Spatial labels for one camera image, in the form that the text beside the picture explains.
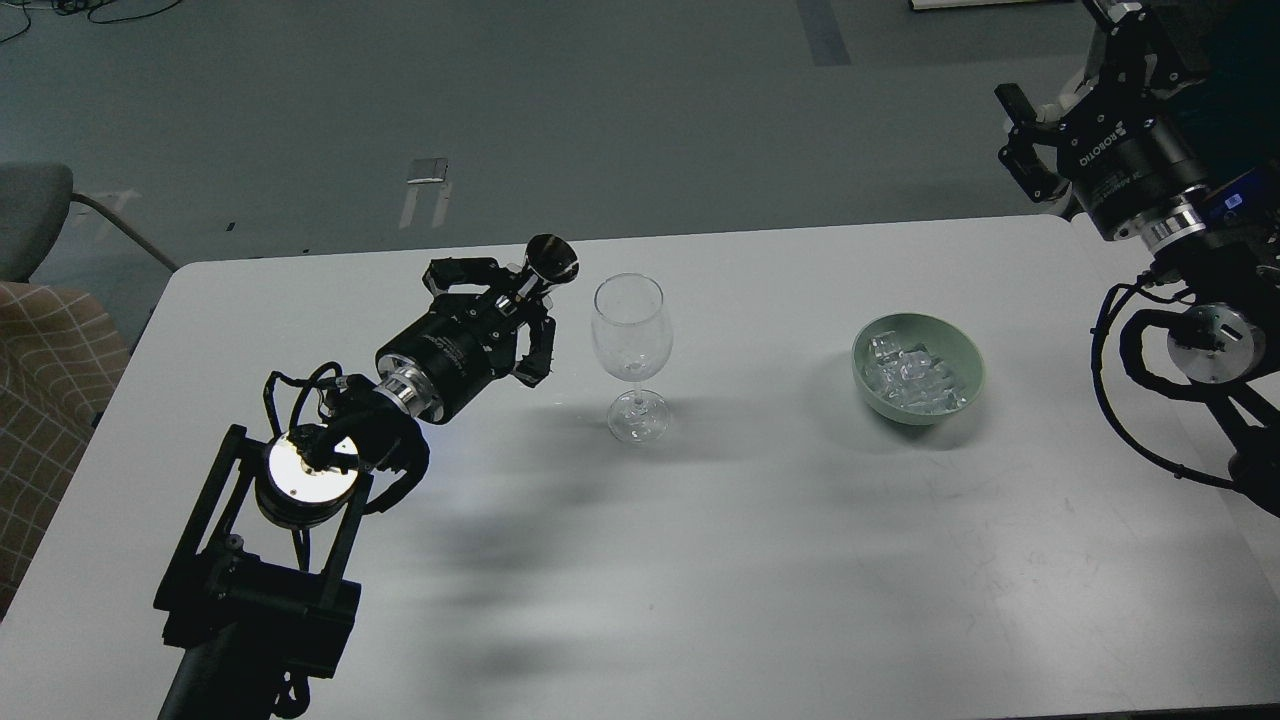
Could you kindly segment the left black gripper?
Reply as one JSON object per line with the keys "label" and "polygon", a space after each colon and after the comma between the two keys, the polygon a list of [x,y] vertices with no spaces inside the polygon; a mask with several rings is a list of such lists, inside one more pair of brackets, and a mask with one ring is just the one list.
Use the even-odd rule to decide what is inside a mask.
{"label": "left black gripper", "polygon": [[515,297],[515,273],[494,258],[431,260],[422,284],[433,297],[426,314],[375,352],[378,389],[410,416],[430,424],[453,419],[493,380],[509,373],[529,388],[550,374],[556,319],[545,305],[524,311],[527,352],[515,363],[517,329],[497,313],[476,309],[458,286]]}

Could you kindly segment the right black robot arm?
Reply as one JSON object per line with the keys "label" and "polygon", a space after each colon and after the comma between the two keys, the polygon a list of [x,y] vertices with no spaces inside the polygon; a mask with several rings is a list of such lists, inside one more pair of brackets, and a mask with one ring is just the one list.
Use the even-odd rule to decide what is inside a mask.
{"label": "right black robot arm", "polygon": [[[1147,272],[1106,295],[1091,341],[1094,396],[1123,442],[1178,478],[1277,512],[1277,4],[1088,1],[1082,79],[1010,119],[998,159],[1034,202],[1065,200],[1107,241],[1140,240]],[[1103,360],[1165,398],[1204,406],[1230,441],[1228,475],[1148,450],[1119,420]]]}

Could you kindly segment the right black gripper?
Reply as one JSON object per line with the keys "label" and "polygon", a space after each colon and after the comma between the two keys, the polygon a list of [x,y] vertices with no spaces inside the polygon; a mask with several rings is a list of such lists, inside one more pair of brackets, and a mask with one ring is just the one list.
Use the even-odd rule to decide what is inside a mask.
{"label": "right black gripper", "polygon": [[[1087,92],[1076,104],[1066,94],[1034,105],[1020,85],[997,85],[1010,120],[998,160],[1033,202],[1057,202],[1071,187],[1096,229],[1116,241],[1210,192],[1207,165],[1158,99],[1201,82],[1201,3],[1082,5],[1094,23]],[[1059,149],[1057,172],[1038,147]]]}

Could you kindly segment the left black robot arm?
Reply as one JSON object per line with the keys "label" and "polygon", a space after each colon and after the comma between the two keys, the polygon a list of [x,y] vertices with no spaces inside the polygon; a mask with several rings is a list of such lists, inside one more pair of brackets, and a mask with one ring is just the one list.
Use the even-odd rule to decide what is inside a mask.
{"label": "left black robot arm", "polygon": [[424,479],[426,424],[451,421],[492,382],[550,370],[550,292],[579,260],[553,234],[524,260],[429,263],[426,311],[375,354],[376,374],[325,363],[262,387],[269,436],[229,427],[155,594],[182,651],[161,719],[297,719],[355,629],[346,578],[365,518]]}

